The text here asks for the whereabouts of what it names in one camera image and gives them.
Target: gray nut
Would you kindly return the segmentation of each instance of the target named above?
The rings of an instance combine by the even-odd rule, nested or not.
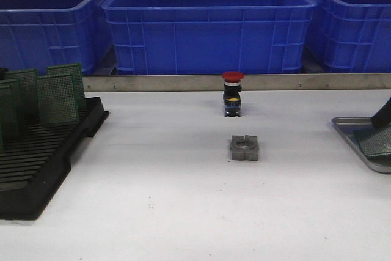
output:
[[[258,161],[259,144],[256,136],[232,136],[231,159]]]

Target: black tray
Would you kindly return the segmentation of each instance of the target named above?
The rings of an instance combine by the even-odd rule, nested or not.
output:
[[[70,155],[93,137],[109,113],[99,97],[88,98],[80,124],[43,127],[29,124],[22,137],[0,153],[0,219],[37,219],[69,173]]]
[[[373,171],[382,174],[391,173],[390,157],[384,158],[367,158],[359,147],[353,131],[363,130],[372,127],[370,117],[335,117],[332,119],[334,128],[339,132],[343,139],[353,148],[361,160]]]

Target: blue storage bin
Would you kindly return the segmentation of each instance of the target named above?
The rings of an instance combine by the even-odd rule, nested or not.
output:
[[[104,0],[0,0],[0,64],[10,70],[82,63],[93,72],[112,39]]]
[[[328,72],[391,72],[391,0],[318,0],[306,46]]]
[[[296,73],[312,0],[107,0],[120,73]]]

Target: black pcb rack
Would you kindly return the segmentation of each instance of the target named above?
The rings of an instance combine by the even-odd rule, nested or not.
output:
[[[46,127],[28,123],[0,153],[0,219],[37,219],[69,173],[70,155],[95,135],[108,116],[99,97],[86,99],[79,124]]]

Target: white work surface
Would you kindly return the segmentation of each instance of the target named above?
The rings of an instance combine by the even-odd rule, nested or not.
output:
[[[96,94],[111,114],[36,221],[0,221],[0,260],[391,260],[391,175],[333,129],[389,90]],[[230,160],[231,135],[260,160]]]

